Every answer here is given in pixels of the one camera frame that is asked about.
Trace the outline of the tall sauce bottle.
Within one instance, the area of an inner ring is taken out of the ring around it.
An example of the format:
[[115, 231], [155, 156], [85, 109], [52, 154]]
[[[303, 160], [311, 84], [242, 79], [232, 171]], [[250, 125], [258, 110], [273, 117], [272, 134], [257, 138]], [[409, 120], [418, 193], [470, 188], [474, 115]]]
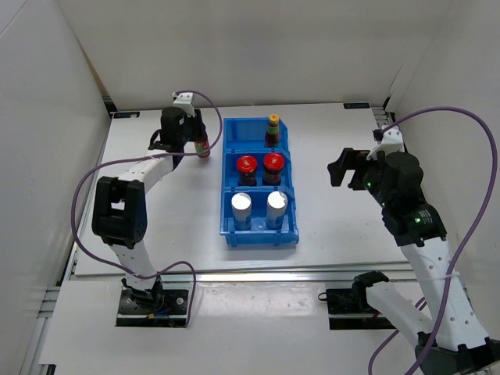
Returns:
[[268, 126], [266, 129], [265, 143], [266, 147], [276, 148], [280, 140], [280, 117], [274, 113], [268, 118]]
[[201, 130], [199, 135], [196, 136], [194, 144], [195, 152], [199, 158], [203, 159], [210, 155], [210, 144], [208, 134], [205, 129]]

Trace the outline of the red-lid sauce jar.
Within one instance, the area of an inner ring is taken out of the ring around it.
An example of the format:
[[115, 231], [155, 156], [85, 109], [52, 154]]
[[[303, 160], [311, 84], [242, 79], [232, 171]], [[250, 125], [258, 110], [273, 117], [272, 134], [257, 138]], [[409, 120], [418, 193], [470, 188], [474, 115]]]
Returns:
[[256, 171], [258, 163], [254, 156], [243, 155], [237, 160], [239, 186], [256, 186]]
[[264, 174], [262, 183], [267, 186], [277, 186], [281, 182], [281, 174], [285, 159], [280, 153], [271, 152], [263, 159]]

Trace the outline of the silver can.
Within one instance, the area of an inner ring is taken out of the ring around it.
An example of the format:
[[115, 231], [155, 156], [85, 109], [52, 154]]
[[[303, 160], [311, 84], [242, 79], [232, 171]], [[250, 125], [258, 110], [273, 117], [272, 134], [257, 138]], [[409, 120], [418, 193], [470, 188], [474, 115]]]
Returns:
[[271, 192], [266, 200], [266, 226], [270, 230], [280, 230], [288, 207], [288, 197], [282, 191]]
[[249, 230], [252, 220], [252, 199], [249, 194], [239, 192], [231, 198], [231, 208], [234, 215], [236, 230]]

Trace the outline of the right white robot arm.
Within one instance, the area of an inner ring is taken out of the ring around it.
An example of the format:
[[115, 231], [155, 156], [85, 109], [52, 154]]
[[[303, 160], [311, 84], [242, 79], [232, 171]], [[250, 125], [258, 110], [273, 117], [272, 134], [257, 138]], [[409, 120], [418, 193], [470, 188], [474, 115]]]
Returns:
[[330, 183], [367, 191], [382, 208], [382, 220], [409, 261], [430, 311], [423, 314], [380, 271], [356, 276], [349, 289], [328, 289], [336, 316], [379, 313], [408, 340], [425, 374], [471, 374], [498, 363], [499, 342], [480, 324], [455, 271], [446, 230], [421, 189], [423, 170], [409, 153], [345, 148], [327, 167]]

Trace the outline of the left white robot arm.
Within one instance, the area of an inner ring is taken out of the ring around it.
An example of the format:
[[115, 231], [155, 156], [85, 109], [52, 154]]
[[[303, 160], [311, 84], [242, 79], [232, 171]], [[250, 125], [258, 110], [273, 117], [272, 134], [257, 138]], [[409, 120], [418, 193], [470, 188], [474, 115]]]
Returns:
[[167, 107], [161, 112], [160, 128], [150, 138], [146, 159], [117, 177], [101, 177], [96, 184], [91, 229], [127, 269], [123, 286], [132, 302], [147, 313], [162, 310], [165, 302], [161, 277], [144, 243], [148, 226], [146, 195], [178, 167], [188, 142], [195, 144], [195, 151], [202, 157], [209, 155], [201, 111]]

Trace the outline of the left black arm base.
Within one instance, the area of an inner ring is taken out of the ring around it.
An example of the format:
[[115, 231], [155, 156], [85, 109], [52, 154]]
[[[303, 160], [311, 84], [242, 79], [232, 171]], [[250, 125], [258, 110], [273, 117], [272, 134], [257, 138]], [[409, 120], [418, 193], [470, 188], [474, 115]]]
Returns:
[[162, 284], [156, 300], [141, 300], [123, 287], [116, 312], [116, 327], [185, 328], [191, 308], [191, 290]]

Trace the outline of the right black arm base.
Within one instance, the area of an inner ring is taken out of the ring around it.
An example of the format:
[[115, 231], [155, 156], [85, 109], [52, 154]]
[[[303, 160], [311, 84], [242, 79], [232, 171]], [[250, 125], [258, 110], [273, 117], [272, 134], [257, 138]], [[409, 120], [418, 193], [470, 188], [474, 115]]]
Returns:
[[330, 330], [390, 330], [394, 326], [378, 310], [371, 307], [366, 290], [377, 283], [388, 283], [380, 271], [356, 276], [348, 288], [327, 288], [317, 296], [326, 302]]

